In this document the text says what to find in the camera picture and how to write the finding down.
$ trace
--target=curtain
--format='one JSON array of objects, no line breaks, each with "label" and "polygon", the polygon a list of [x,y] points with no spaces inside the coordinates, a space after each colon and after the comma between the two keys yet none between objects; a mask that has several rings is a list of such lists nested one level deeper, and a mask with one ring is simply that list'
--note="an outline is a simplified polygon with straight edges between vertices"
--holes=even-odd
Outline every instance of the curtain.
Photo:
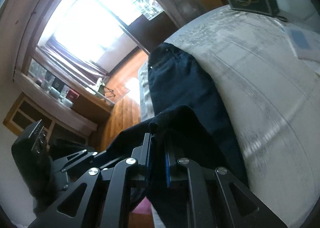
[{"label": "curtain", "polygon": [[92,61],[83,61],[69,52],[63,45],[51,37],[42,49],[62,64],[69,72],[83,80],[88,85],[95,85],[99,78],[104,82],[109,79],[109,73]]}]

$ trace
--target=white bedsheet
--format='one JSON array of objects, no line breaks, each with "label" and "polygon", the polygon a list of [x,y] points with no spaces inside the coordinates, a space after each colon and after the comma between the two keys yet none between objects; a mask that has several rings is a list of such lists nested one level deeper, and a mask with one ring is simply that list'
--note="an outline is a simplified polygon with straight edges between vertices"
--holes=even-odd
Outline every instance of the white bedsheet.
[{"label": "white bedsheet", "polygon": [[[235,129],[251,191],[289,227],[320,195],[320,81],[292,53],[275,19],[228,6],[166,42],[213,78]],[[139,71],[142,120],[153,117],[147,63]]]}]

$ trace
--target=pink object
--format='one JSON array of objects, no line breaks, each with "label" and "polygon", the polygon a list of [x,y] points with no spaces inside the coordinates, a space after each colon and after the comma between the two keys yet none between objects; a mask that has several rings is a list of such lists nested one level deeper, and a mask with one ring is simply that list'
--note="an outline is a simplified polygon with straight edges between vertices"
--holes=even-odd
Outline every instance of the pink object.
[{"label": "pink object", "polygon": [[151,215],[152,210],[150,201],[145,197],[132,212],[141,215]]}]

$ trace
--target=wooden shelf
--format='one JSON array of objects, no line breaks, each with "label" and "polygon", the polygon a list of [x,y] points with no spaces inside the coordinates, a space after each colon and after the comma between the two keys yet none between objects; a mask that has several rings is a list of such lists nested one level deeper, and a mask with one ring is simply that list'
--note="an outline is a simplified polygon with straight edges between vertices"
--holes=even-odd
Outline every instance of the wooden shelf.
[{"label": "wooden shelf", "polygon": [[114,106],[112,101],[104,101],[101,98],[96,97],[95,95],[89,93],[84,87],[73,79],[69,74],[67,74],[63,69],[58,68],[57,65],[52,62],[49,58],[45,57],[45,54],[41,50],[36,48],[32,58],[36,60],[40,65],[42,65],[46,70],[50,71],[54,76],[62,80],[67,86],[76,91],[78,94],[82,95],[86,99],[90,100],[102,110],[106,112],[111,112]]},{"label": "wooden shelf", "polygon": [[22,72],[15,73],[14,82],[19,86],[23,93],[30,97],[30,99],[32,99],[46,112],[67,126],[79,131],[86,137],[88,137],[93,131],[97,130],[96,123],[84,118],[82,115],[68,108],[60,101],[54,99]]}]

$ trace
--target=sunlight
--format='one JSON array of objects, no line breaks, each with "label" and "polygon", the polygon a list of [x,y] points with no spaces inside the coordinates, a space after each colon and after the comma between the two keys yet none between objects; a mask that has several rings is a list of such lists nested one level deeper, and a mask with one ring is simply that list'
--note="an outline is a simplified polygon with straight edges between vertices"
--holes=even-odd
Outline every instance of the sunlight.
[{"label": "sunlight", "polygon": [[127,83],[124,85],[127,89],[129,89],[129,93],[127,96],[129,96],[132,100],[134,100],[137,104],[140,104],[140,86],[139,86],[139,80],[135,77],[130,79]]},{"label": "sunlight", "polygon": [[97,62],[122,29],[94,0],[78,0],[55,31],[56,40],[81,60]]}]

